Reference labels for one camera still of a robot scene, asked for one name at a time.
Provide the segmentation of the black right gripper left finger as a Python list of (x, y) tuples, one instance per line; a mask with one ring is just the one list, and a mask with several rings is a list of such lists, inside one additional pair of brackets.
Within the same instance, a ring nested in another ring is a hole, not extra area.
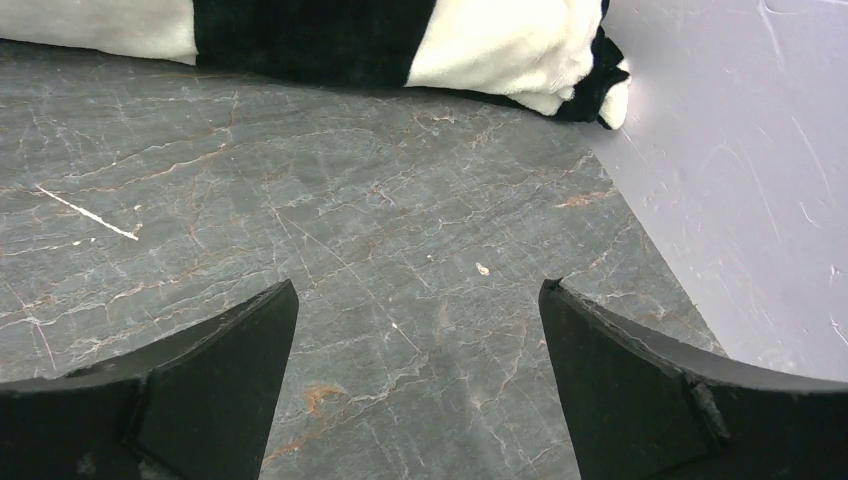
[(1, 387), (5, 479), (255, 479), (293, 343), (290, 281), (128, 353)]

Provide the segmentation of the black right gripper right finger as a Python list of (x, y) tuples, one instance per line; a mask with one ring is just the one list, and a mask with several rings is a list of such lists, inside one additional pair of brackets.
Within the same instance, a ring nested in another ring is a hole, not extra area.
[(708, 352), (546, 280), (538, 305), (585, 479), (843, 479), (847, 386)]

